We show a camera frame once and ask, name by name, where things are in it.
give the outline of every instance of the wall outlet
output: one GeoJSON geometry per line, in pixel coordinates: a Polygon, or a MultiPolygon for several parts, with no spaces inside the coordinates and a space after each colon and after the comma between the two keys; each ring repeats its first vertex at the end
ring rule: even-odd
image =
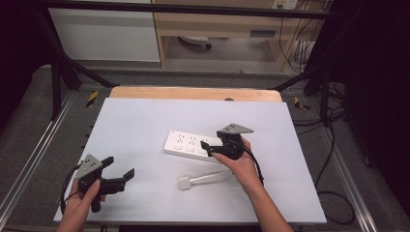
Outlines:
{"type": "Polygon", "coordinates": [[[272,9],[284,10],[285,5],[286,5],[286,0],[275,0],[274,6],[272,6],[272,9]]]}
{"type": "Polygon", "coordinates": [[[275,0],[272,9],[295,10],[298,0],[275,0]]]}
{"type": "Polygon", "coordinates": [[[287,0],[286,4],[284,5],[284,8],[286,10],[295,10],[297,3],[298,3],[298,0],[287,0]]]}

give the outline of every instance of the aluminum rail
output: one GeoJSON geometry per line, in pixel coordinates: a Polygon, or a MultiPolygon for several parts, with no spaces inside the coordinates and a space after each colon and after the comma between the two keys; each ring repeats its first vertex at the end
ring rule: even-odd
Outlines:
{"type": "Polygon", "coordinates": [[[22,168],[20,174],[18,175],[15,183],[10,188],[8,194],[0,205],[0,231],[3,230],[6,225],[9,216],[12,214],[15,205],[17,204],[20,196],[24,192],[26,186],[28,185],[31,177],[33,176],[37,166],[40,164],[42,157],[50,144],[54,134],[57,132],[60,127],[64,117],[66,116],[73,97],[75,96],[75,91],[70,92],[64,99],[62,103],[62,110],[56,119],[51,121],[45,130],[42,138],[31,154],[29,160],[26,162],[22,168]]]}
{"type": "MultiPolygon", "coordinates": [[[[310,107],[313,109],[313,112],[316,117],[319,117],[319,104],[316,99],[307,99],[310,107]]],[[[321,127],[322,133],[324,134],[326,144],[328,147],[331,147],[332,144],[332,134],[330,129],[321,127]]],[[[346,195],[350,200],[350,203],[353,205],[353,208],[356,212],[356,219],[361,225],[362,230],[365,232],[376,232],[377,227],[373,221],[373,217],[368,211],[367,205],[360,194],[358,187],[353,179],[353,176],[350,174],[348,167],[346,166],[341,153],[335,144],[334,151],[332,153],[332,160],[334,162],[335,168],[337,170],[338,176],[343,184],[346,195]]]]}

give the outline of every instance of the forearm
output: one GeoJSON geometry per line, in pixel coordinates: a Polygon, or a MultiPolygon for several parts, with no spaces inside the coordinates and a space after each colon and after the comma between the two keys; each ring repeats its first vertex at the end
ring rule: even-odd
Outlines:
{"type": "Polygon", "coordinates": [[[264,232],[293,231],[262,185],[245,189],[264,232]]]}

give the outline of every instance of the white table surface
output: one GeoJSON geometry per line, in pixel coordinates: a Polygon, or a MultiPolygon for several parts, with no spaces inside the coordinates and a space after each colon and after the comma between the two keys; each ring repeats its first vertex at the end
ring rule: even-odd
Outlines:
{"type": "MultiPolygon", "coordinates": [[[[326,219],[313,186],[289,111],[282,102],[105,99],[81,156],[113,156],[106,179],[135,168],[126,189],[108,195],[89,222],[253,223],[257,218],[248,197],[231,176],[189,190],[178,178],[225,170],[219,163],[168,155],[163,145],[169,131],[217,136],[230,123],[254,130],[251,143],[265,188],[288,222],[315,224],[326,219]]],[[[61,220],[60,209],[54,218],[61,220]]]]}

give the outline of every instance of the left hand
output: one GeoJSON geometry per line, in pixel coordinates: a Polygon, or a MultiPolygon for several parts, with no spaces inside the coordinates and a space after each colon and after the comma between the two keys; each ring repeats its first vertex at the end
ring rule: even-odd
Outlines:
{"type": "Polygon", "coordinates": [[[100,185],[100,180],[95,181],[83,196],[83,193],[78,191],[78,181],[73,182],[70,191],[70,195],[73,194],[73,196],[67,200],[67,207],[58,226],[58,232],[83,230],[91,202],[99,193],[100,185]]]}

